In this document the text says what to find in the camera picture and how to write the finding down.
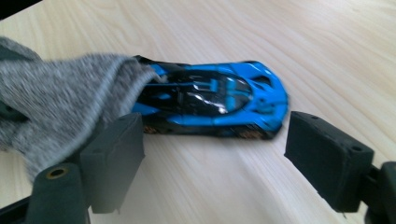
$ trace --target fabric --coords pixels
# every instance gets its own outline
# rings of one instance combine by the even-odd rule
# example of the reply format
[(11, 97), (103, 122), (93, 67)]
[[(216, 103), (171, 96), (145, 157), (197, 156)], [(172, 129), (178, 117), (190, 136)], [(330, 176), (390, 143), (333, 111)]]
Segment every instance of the fabric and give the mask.
[(149, 66), (125, 55), (46, 62), (10, 39), (1, 37), (0, 46), (30, 59), (0, 61), (0, 101), (28, 118), (0, 119), (0, 150), (18, 150), (31, 180), (81, 147), (97, 123), (106, 127), (130, 113), (156, 77)]

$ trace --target die-cast car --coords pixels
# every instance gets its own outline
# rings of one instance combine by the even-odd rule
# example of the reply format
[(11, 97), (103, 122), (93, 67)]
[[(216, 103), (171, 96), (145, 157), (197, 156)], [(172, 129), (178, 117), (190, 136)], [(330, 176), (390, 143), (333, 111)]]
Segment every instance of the die-cast car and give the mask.
[(139, 95), (145, 133), (273, 138), (288, 112), (279, 78), (259, 62), (162, 63), (138, 56), (160, 78)]

